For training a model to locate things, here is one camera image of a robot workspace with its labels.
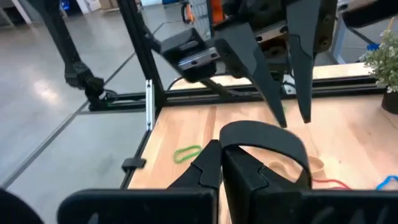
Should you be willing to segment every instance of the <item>green rubber band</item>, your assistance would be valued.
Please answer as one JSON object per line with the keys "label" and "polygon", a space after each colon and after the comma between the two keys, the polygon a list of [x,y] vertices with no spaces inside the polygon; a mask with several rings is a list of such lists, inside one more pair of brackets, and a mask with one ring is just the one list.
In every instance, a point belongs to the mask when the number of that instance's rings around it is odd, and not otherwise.
{"label": "green rubber band", "polygon": [[[177,158],[181,153],[189,151],[189,150],[192,150],[192,149],[198,149],[198,151],[193,152],[191,154],[188,154],[188,155],[182,157],[181,159]],[[199,155],[200,152],[201,152],[201,146],[198,146],[198,145],[189,146],[189,147],[186,147],[186,148],[183,148],[183,149],[176,150],[174,152],[174,162],[176,164],[180,164],[183,161],[186,161],[187,159],[191,159],[192,157],[195,157],[195,156]]]}

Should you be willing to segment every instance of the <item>wooden table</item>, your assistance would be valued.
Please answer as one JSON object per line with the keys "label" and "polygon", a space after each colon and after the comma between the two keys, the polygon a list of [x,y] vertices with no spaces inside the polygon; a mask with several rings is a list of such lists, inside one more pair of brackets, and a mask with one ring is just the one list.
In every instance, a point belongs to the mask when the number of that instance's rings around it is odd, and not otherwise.
{"label": "wooden table", "polygon": [[[360,63],[314,68],[315,78],[367,73]],[[214,77],[214,81],[224,85],[249,83],[231,77]],[[199,83],[180,80],[172,89],[200,87]],[[303,123],[295,100],[285,100],[287,129],[301,138],[308,155],[325,163],[328,179],[341,180],[354,189],[375,189],[387,175],[398,174],[398,116],[384,111],[381,99],[381,95],[313,99],[310,124]],[[218,139],[221,127],[238,120],[277,124],[264,102],[163,108],[142,154],[147,160],[145,168],[136,170],[129,188],[168,187],[190,165],[190,161],[175,164],[175,150],[194,144],[205,147],[210,139]],[[246,150],[264,164],[282,159],[273,152],[253,147]],[[222,187],[220,223],[230,223],[223,192]]]}

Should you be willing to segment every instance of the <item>black bracket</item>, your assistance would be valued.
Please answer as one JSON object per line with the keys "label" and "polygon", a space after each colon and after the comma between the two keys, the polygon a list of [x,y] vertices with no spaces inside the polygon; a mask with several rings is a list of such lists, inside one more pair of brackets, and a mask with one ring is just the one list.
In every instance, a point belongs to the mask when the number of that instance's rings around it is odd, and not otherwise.
{"label": "black bracket", "polygon": [[127,173],[129,170],[144,168],[147,160],[142,158],[127,158],[122,164],[122,170]]}

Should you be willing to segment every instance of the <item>green leaves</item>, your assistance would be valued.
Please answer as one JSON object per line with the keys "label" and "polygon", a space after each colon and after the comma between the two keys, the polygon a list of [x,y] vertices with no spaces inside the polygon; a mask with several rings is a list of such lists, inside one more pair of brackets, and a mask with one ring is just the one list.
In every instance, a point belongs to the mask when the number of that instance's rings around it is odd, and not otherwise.
{"label": "green leaves", "polygon": [[386,30],[381,36],[384,43],[366,52],[365,66],[372,68],[370,74],[377,78],[377,85],[387,86],[387,92],[398,91],[398,35]]}

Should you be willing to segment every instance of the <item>gray concrete floor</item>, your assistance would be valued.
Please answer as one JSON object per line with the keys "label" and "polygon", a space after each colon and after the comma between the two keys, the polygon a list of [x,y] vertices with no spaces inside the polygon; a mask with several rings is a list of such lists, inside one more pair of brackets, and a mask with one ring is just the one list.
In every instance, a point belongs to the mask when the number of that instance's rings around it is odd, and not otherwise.
{"label": "gray concrete floor", "polygon": [[[159,39],[187,29],[179,21],[178,6],[145,8],[144,18]],[[383,21],[360,31],[377,42],[387,24]],[[93,73],[111,78],[107,88],[119,93],[144,91],[144,76],[137,57],[131,57],[134,49],[120,13],[73,17],[67,26]],[[355,62],[365,49],[366,43],[347,32],[341,52],[347,62]],[[120,166],[134,155],[144,134],[144,115],[76,115],[84,110],[85,96],[65,83],[62,59],[43,25],[0,29],[0,52],[0,183],[36,209],[46,223],[55,223],[59,203],[74,191],[118,188],[123,179]],[[164,59],[154,57],[167,88],[178,75]],[[331,62],[320,55],[316,64]],[[65,123],[71,116],[74,119]],[[52,133],[56,138],[44,147]],[[41,149],[17,179],[9,179]]]}

